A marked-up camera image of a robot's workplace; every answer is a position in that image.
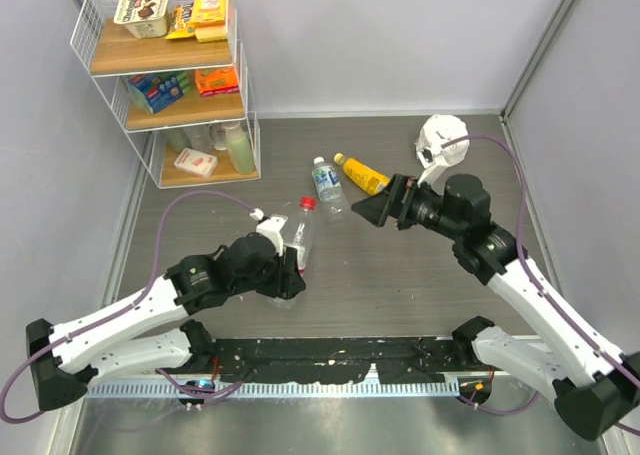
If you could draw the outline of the clear bottle red label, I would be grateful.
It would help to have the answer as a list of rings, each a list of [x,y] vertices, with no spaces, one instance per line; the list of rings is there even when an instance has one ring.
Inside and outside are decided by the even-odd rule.
[[[304,275],[314,240],[314,210],[303,210],[299,206],[293,212],[285,215],[288,217],[288,221],[282,231],[285,249],[297,250],[298,267],[302,277]],[[282,307],[290,307],[293,305],[294,299],[275,300]]]

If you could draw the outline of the clear bottle blue white label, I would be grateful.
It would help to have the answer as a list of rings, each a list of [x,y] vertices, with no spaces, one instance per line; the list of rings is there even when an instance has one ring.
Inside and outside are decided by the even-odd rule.
[[[335,168],[323,157],[316,157],[312,179],[327,220],[331,223],[346,221],[349,205]]]

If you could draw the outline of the red bottle cap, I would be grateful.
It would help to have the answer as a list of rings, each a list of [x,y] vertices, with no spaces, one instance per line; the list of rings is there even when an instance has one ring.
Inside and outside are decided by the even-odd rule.
[[[299,206],[303,210],[311,210],[313,211],[316,208],[317,201],[311,197],[301,197],[299,201]]]

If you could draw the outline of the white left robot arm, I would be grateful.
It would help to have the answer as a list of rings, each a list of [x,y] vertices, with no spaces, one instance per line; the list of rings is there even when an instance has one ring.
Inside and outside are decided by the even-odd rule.
[[[136,371],[206,371],[212,338],[193,315],[229,298],[256,292],[290,300],[306,284],[292,246],[276,249],[251,233],[212,254],[191,255],[141,290],[64,324],[39,319],[26,328],[38,407],[53,411],[82,398],[110,378]]]

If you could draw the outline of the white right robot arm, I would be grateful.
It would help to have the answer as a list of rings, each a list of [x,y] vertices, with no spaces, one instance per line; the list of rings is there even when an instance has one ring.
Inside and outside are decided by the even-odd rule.
[[[353,204],[376,227],[421,226],[452,241],[458,264],[514,308],[544,342],[520,342],[476,317],[458,327],[451,355],[465,370],[502,369],[553,403],[578,436],[594,441],[639,405],[639,356],[598,334],[554,289],[519,240],[492,221],[479,178],[453,175],[443,193],[396,174],[379,194]]]

